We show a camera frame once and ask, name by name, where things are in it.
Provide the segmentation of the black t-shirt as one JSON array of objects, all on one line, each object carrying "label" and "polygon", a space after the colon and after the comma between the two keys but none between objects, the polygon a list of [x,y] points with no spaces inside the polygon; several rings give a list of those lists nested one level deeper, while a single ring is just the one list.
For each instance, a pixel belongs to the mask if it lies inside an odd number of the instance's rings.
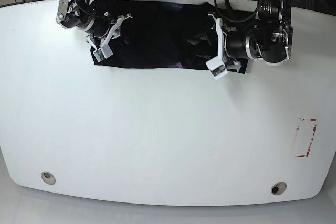
[{"label": "black t-shirt", "polygon": [[97,66],[125,69],[184,68],[182,62],[191,50],[217,55],[213,48],[187,46],[185,40],[203,31],[213,29],[214,20],[208,16],[215,10],[209,3],[178,4],[157,1],[95,0],[93,7],[102,13],[110,11],[118,17],[130,13],[133,19],[125,20],[122,33],[130,37],[131,48],[111,48],[113,55]]}]

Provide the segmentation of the red tape marking rectangle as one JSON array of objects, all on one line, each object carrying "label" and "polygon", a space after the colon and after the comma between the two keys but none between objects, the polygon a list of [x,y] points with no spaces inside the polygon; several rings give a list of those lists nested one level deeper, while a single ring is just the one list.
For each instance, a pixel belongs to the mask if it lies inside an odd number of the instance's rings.
[{"label": "red tape marking rectangle", "polygon": [[317,128],[317,119],[300,118],[294,138],[294,156],[308,157]]}]

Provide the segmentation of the right table grommet hole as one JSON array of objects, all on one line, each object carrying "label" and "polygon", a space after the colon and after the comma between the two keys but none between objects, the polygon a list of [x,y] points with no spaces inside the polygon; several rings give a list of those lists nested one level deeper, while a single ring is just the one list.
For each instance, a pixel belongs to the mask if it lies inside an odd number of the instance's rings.
[{"label": "right table grommet hole", "polygon": [[283,194],[286,189],[287,189],[287,184],[285,182],[278,182],[272,186],[271,193],[273,195],[278,196],[278,195]]}]

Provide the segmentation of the table grommet hole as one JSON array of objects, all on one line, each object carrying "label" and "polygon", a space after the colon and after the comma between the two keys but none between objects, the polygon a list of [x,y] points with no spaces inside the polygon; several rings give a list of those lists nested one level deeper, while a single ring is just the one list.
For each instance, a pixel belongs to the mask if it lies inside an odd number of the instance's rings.
[{"label": "table grommet hole", "polygon": [[271,193],[273,195],[278,196],[278,195],[283,194],[286,189],[287,189],[287,184],[285,182],[278,182],[272,186]]},{"label": "table grommet hole", "polygon": [[41,178],[48,185],[54,185],[56,183],[55,177],[49,172],[42,172]]}]

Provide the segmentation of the left table grommet hole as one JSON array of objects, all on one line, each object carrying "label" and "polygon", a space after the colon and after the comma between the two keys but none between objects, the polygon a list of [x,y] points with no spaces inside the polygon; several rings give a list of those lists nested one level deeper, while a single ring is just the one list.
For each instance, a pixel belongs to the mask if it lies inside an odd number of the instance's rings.
[{"label": "left table grommet hole", "polygon": [[42,172],[41,178],[48,185],[54,185],[56,183],[55,177],[49,172]]}]

